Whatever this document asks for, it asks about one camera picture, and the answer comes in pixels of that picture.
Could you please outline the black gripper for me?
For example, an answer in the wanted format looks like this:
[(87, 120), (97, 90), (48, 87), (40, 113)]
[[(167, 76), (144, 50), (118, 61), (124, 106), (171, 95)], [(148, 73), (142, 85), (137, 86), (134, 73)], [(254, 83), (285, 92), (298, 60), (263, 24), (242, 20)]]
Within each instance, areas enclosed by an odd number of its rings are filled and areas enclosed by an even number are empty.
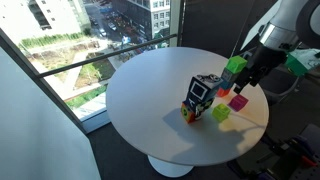
[(249, 58), (248, 64), (235, 81), (234, 92), (240, 94), (247, 84), (256, 86), (273, 68), (286, 60), (284, 51), (270, 49), (259, 45), (254, 54)]

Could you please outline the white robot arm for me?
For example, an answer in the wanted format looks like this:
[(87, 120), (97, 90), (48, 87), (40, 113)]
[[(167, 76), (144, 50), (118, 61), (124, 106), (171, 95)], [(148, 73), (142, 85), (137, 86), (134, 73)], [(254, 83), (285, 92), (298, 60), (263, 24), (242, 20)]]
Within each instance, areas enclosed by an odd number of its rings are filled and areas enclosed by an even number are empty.
[(320, 48), (319, 7), (320, 0), (280, 1), (279, 9), (259, 32), (257, 49), (235, 81), (235, 93), (248, 84), (256, 86), (300, 43)]

